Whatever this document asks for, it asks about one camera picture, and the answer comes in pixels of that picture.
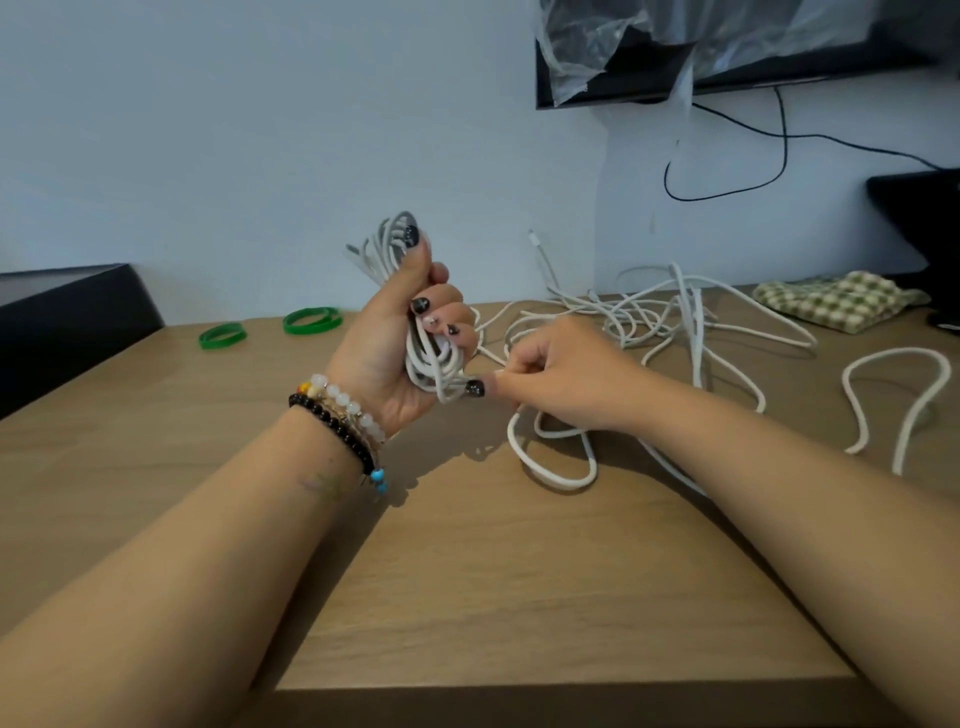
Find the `hand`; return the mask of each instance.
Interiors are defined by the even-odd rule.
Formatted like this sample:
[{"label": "hand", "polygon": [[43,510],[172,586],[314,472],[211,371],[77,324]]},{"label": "hand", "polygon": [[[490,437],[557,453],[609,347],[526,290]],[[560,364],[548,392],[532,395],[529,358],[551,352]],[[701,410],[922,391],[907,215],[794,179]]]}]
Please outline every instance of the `hand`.
[{"label": "hand", "polygon": [[417,315],[431,333],[441,333],[469,360],[477,347],[473,312],[447,283],[449,271],[434,263],[430,241],[420,231],[400,269],[364,306],[333,354],[327,377],[360,402],[387,436],[423,415],[437,400],[414,386],[404,367],[408,317]]},{"label": "hand", "polygon": [[483,382],[488,395],[530,404],[575,427],[629,432],[636,425],[634,392],[656,376],[596,328],[562,316],[514,344],[506,368]]}]

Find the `left hand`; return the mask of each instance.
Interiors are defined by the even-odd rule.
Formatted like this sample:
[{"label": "left hand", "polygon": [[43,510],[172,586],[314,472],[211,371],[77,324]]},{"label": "left hand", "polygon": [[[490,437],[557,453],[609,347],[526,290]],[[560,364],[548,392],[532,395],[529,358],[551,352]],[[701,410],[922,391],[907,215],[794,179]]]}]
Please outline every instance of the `left hand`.
[{"label": "left hand", "polygon": [[464,305],[463,294],[447,282],[450,273],[446,266],[433,262],[430,241],[422,231],[419,239],[407,251],[399,270],[353,321],[326,372],[330,383],[360,402],[388,437],[423,415],[437,400],[407,376],[403,363],[407,317],[420,316],[427,331],[440,333],[463,349],[466,361],[477,347],[473,312]]}]

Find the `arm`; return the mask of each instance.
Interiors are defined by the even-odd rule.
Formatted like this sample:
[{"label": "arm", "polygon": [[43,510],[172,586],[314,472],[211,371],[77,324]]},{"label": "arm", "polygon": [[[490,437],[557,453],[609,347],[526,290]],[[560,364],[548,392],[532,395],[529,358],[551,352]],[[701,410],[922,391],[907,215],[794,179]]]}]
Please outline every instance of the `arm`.
[{"label": "arm", "polygon": [[960,506],[731,402],[640,369],[564,317],[494,394],[662,449],[864,672],[923,724],[960,725]]},{"label": "arm", "polygon": [[[428,328],[455,324],[451,338],[468,352],[476,346],[473,316],[447,278],[421,236],[327,369],[388,434],[435,400],[403,369],[411,299],[427,300]],[[425,312],[422,302],[417,309]],[[0,725],[225,721],[360,473],[355,455],[312,414],[300,407],[284,413],[7,635],[0,643]]]}]

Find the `black beaded bracelet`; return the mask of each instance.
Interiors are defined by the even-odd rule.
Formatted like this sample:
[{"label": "black beaded bracelet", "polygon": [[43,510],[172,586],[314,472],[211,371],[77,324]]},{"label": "black beaded bracelet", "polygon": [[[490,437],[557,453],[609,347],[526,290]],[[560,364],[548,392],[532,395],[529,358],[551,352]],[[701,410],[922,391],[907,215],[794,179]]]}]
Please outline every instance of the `black beaded bracelet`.
[{"label": "black beaded bracelet", "polygon": [[370,452],[370,449],[364,444],[363,440],[354,434],[353,430],[350,428],[350,425],[345,423],[343,420],[335,417],[328,410],[316,400],[311,400],[306,395],[300,393],[295,393],[290,395],[290,406],[298,404],[304,409],[309,410],[313,413],[314,417],[320,420],[324,425],[330,428],[330,430],[339,437],[344,445],[346,445],[350,452],[360,458],[360,462],[363,464],[363,474],[370,475],[373,470],[376,468],[376,465],[373,463],[373,455]]}]

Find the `television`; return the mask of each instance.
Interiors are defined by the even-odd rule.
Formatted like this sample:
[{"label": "television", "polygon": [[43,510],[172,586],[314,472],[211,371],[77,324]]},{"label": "television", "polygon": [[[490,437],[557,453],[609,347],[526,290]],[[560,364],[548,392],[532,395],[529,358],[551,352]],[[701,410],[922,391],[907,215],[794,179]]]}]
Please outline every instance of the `television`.
[{"label": "television", "polygon": [[[624,33],[606,70],[592,78],[584,91],[557,108],[591,104],[666,100],[693,49],[688,45],[660,45],[634,28]],[[862,43],[765,59],[694,83],[695,94],[733,91],[766,85],[801,84],[824,79],[860,76],[935,65],[937,60],[893,38],[882,25],[871,29]],[[553,109],[550,71],[537,45],[537,108]]]}]

